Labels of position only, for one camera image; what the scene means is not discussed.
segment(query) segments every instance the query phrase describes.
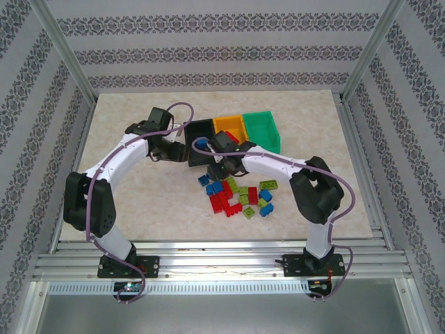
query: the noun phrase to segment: black mounting plate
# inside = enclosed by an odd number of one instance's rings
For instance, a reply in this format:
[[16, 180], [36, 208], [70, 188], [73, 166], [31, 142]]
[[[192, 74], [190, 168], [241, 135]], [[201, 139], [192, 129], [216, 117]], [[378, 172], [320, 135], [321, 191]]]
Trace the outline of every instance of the black mounting plate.
[[[158, 278], [159, 256], [140, 256], [136, 258], [136, 267], [141, 269], [146, 278]], [[115, 270], [110, 262], [110, 258], [102, 256], [97, 270], [98, 278], [140, 278], [137, 271], [130, 270], [122, 273], [122, 270]]]
[[316, 273], [307, 267], [305, 258], [303, 254], [284, 254], [282, 260], [284, 277], [328, 276], [329, 268], [332, 270], [332, 276], [345, 274], [345, 264], [341, 254], [332, 254], [326, 265]]

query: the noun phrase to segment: lime green building block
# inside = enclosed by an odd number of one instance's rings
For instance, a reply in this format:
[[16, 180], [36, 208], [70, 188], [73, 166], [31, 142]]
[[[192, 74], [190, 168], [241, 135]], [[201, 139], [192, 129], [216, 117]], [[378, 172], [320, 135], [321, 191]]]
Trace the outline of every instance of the lime green building block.
[[249, 204], [249, 196], [247, 196], [247, 195], [239, 196], [238, 201], [239, 201], [242, 205], [247, 205], [247, 204]]
[[268, 181], [261, 181], [259, 183], [259, 188], [261, 190], [267, 189], [267, 190], [275, 190], [278, 189], [278, 183], [277, 180], [268, 180]]
[[230, 189], [232, 190], [232, 193], [238, 193], [239, 192], [239, 187], [236, 184], [235, 179], [230, 176], [226, 179], [227, 183], [229, 184]]
[[246, 186], [240, 186], [239, 187], [239, 195], [249, 195], [249, 188], [247, 188]]
[[254, 215], [255, 215], [255, 211], [251, 208], [251, 207], [247, 207], [247, 209], [245, 209], [243, 211], [243, 215], [247, 218], [247, 219], [251, 219]]
[[266, 202], [266, 200], [264, 198], [260, 198], [258, 201], [258, 206], [260, 208], [264, 208], [268, 203]]

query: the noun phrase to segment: cable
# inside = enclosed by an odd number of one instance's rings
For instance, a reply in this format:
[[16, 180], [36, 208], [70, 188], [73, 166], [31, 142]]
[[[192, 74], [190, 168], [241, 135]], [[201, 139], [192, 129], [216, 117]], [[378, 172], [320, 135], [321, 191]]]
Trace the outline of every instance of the cable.
[[199, 138], [196, 138], [196, 139], [192, 142], [192, 148], [193, 148], [196, 152], [198, 152], [198, 153], [201, 153], [201, 154], [204, 154], [204, 155], [210, 155], [210, 156], [212, 156], [212, 157], [236, 157], [236, 156], [245, 156], [245, 155], [255, 155], [255, 156], [260, 156], [260, 157], [267, 157], [267, 158], [271, 158], [271, 159], [277, 160], [277, 161], [279, 161], [279, 162], [282, 162], [282, 163], [284, 163], [284, 164], [288, 164], [288, 165], [295, 166], [295, 167], [299, 167], [299, 168], [305, 168], [305, 169], [308, 169], [308, 170], [310, 170], [310, 171], [312, 171], [312, 172], [317, 172], [317, 173], [321, 173], [321, 174], [327, 175], [327, 176], [329, 176], [329, 177], [331, 177], [331, 178], [333, 178], [333, 179], [339, 181], [340, 183], [342, 183], [342, 184], [347, 188], [347, 190], [349, 190], [349, 192], [350, 192], [350, 197], [351, 197], [351, 201], [350, 201], [349, 207], [347, 207], [347, 208], [345, 209], [345, 211], [343, 211], [342, 213], [336, 215], [336, 216], [335, 216], [334, 218], [332, 218], [332, 220], [330, 221], [330, 225], [329, 225], [329, 228], [328, 228], [328, 230], [327, 230], [327, 242], [329, 242], [329, 244], [330, 244], [332, 247], [337, 247], [337, 248], [347, 249], [347, 250], [349, 251], [349, 253], [350, 253], [350, 261], [349, 261], [349, 263], [348, 263], [348, 267], [347, 267], [346, 270], [345, 270], [345, 274], [344, 274], [343, 277], [341, 278], [340, 282], [339, 282], [339, 283], [335, 286], [335, 288], [331, 291], [331, 293], [328, 294], [327, 296], [314, 297], [314, 300], [325, 301], [326, 299], [329, 299], [329, 298], [331, 298], [332, 296], [334, 296], [334, 295], [337, 293], [337, 291], [339, 290], [340, 286], [343, 284], [344, 280], [346, 279], [346, 276], [348, 275], [348, 273], [349, 273], [349, 271], [350, 271], [350, 268], [351, 268], [351, 266], [352, 266], [352, 264], [353, 264], [353, 259], [354, 259], [354, 254], [353, 254], [353, 250], [352, 250], [351, 247], [349, 247], [349, 246], [335, 245], [335, 244], [332, 243], [332, 229], [333, 229], [333, 227], [334, 227], [334, 222], [335, 222], [337, 219], [340, 219], [341, 217], [344, 217], [346, 214], [348, 214], [349, 212], [351, 212], [351, 210], [353, 209], [353, 207], [354, 207], [354, 205], [355, 205], [355, 193], [354, 193], [353, 188], [349, 185], [349, 183], [347, 183], [347, 181], [345, 181], [344, 179], [342, 179], [342, 178], [339, 177], [338, 175], [335, 175], [335, 174], [333, 174], [333, 173], [331, 173], [331, 172], [328, 172], [327, 170], [324, 170], [324, 169], [321, 169], [321, 168], [317, 168], [317, 167], [308, 166], [308, 165], [299, 164], [299, 163], [297, 163], [297, 162], [294, 162], [294, 161], [291, 161], [291, 160], [288, 160], [288, 159], [285, 159], [285, 158], [281, 158], [281, 157], [279, 157], [279, 156], [276, 156], [276, 155], [274, 155], [274, 154], [270, 154], [270, 153], [265, 153], [265, 152], [263, 152], [263, 153], [261, 153], [261, 152], [229, 152], [229, 153], [213, 153], [213, 152], [202, 151], [202, 150], [199, 150], [199, 149], [195, 146], [195, 144], [196, 144], [198, 141], [203, 140], [203, 139], [205, 139], [206, 141], [209, 141], [208, 138], [205, 138], [205, 137], [199, 137]]
[[126, 148], [128, 145], [131, 145], [132, 143], [140, 140], [140, 139], [144, 139], [150, 136], [156, 136], [159, 134], [169, 134], [170, 132], [175, 132], [175, 131], [179, 131], [180, 129], [185, 128], [187, 125], [190, 124], [190, 122], [193, 119], [193, 116], [195, 115], [195, 110], [193, 109], [192, 105], [187, 103], [187, 102], [176, 102], [174, 104], [172, 104], [171, 106], [169, 106], [167, 108], [167, 111], [170, 111], [172, 108], [176, 107], [176, 106], [187, 106], [188, 108], [190, 108], [190, 118], [187, 120], [187, 122], [185, 122], [183, 125], [181, 125], [180, 127], [177, 128], [173, 128], [170, 130], [164, 130], [164, 131], [157, 131], [157, 132], [150, 132], [149, 134], [143, 134], [141, 136], [135, 137], [133, 139], [131, 139], [130, 141], [127, 141], [124, 145], [116, 148], [114, 151], [112, 151], [112, 153], [110, 153], [110, 155], [108, 155], [108, 157], [104, 160], [104, 162], [99, 166], [99, 168], [96, 170], [96, 173], [93, 175], [93, 177], [91, 178], [91, 183], [90, 183], [90, 187], [88, 188], [88, 199], [86, 201], [86, 241], [90, 242], [92, 241], [93, 244], [99, 249], [101, 250], [106, 256], [108, 256], [109, 258], [137, 271], [140, 274], [140, 278], [141, 278], [141, 288], [140, 291], [137, 295], [135, 295], [132, 299], [128, 300], [128, 301], [123, 301], [120, 299], [120, 294], [122, 292], [122, 290], [120, 290], [118, 292], [117, 295], [117, 300], [118, 303], [124, 303], [124, 304], [130, 304], [133, 303], [134, 301], [138, 300], [144, 290], [145, 290], [145, 275], [144, 273], [137, 267], [135, 267], [134, 265], [125, 262], [124, 260], [121, 260], [120, 258], [118, 258], [117, 256], [114, 256], [114, 254], [109, 253], [106, 249], [104, 249], [103, 247], [101, 247], [99, 245], [99, 243], [95, 240], [95, 237], [91, 237], [90, 233], [91, 233], [91, 199], [92, 199], [92, 190], [94, 188], [94, 185], [96, 183], [97, 178], [99, 177], [99, 175], [104, 171], [105, 166], [110, 162], [110, 160], [117, 154], [119, 153], [121, 150], [123, 150], [124, 148]]

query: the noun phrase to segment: beige tabletop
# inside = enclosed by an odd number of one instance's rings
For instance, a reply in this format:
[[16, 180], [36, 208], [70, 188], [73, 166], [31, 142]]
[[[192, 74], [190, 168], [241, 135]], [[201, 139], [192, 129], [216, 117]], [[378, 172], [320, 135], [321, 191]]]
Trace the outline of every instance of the beige tabletop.
[[[348, 181], [357, 195], [354, 210], [336, 222], [334, 237], [372, 237], [357, 179], [328, 90], [213, 93], [102, 94], [99, 97], [79, 171], [101, 160], [134, 122], [146, 120], [152, 107], [166, 109], [185, 101], [195, 107], [194, 120], [272, 111], [282, 141], [282, 154], [297, 159], [322, 157], [333, 173]], [[189, 110], [172, 110], [176, 122]], [[242, 214], [227, 218], [214, 214], [209, 197], [198, 183], [206, 166], [150, 159], [139, 162], [115, 190], [116, 224], [130, 240], [253, 240], [306, 239], [307, 222], [299, 213], [291, 187], [279, 183], [272, 191], [275, 210], [266, 218], [247, 220]], [[261, 175], [237, 178], [240, 186], [258, 186]], [[340, 210], [350, 203], [345, 191]], [[65, 224], [61, 240], [82, 240], [84, 234]]]

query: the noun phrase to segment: patterned wallpaper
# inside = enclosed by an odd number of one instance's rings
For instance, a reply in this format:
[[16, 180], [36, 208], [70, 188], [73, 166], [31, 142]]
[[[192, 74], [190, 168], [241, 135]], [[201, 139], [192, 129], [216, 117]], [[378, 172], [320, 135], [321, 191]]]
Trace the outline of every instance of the patterned wallpaper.
[[408, 1], [350, 101], [391, 235], [434, 333], [445, 333], [445, 30], [438, 1]]
[[0, 3], [0, 333], [12, 333], [90, 112], [28, 2]]
[[387, 0], [86, 2], [49, 5], [99, 93], [340, 92]]

